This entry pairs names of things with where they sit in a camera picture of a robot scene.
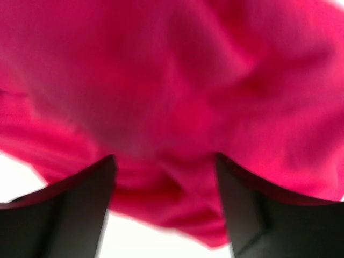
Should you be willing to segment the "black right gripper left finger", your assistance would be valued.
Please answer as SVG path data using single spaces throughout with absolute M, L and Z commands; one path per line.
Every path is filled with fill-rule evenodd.
M 1 204 L 1 257 L 95 257 L 117 167 L 109 155 Z

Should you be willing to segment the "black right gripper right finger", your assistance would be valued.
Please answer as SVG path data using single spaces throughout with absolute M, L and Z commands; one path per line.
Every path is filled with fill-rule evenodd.
M 234 257 L 343 257 L 343 202 L 281 188 L 217 155 Z

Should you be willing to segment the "red t shirt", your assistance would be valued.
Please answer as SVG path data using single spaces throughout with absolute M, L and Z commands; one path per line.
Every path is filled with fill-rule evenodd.
M 48 183 L 107 155 L 110 208 L 227 243 L 215 155 L 343 197 L 343 9 L 327 1 L 1 1 L 1 150 Z

